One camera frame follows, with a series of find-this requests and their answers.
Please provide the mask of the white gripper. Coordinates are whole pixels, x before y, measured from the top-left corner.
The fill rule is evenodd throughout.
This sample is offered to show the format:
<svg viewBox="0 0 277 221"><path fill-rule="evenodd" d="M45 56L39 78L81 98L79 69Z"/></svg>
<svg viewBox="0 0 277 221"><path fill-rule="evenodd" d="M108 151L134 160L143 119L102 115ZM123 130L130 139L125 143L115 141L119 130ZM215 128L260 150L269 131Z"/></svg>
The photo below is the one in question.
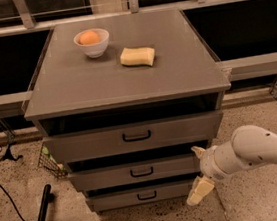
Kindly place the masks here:
<svg viewBox="0 0 277 221"><path fill-rule="evenodd" d="M205 176L194 179L187 199L189 206L199 204L214 189L215 182L230 177L233 173L243 170L245 166L234 153L231 142L214 145L206 150L203 147L192 146L192 151L198 157L200 171Z"/></svg>

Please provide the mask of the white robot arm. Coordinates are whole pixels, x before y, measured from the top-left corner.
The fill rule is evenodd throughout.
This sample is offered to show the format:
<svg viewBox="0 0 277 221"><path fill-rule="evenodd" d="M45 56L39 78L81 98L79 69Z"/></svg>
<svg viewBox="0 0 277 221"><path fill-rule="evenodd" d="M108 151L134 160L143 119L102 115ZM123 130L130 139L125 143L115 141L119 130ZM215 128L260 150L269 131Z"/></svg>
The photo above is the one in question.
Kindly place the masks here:
<svg viewBox="0 0 277 221"><path fill-rule="evenodd" d="M249 171L265 164L277 165L277 134L252 125L241 126L233 132L230 141L206 150L193 146L199 159L202 176L194 179L187 204L201 202L218 181L241 170Z"/></svg>

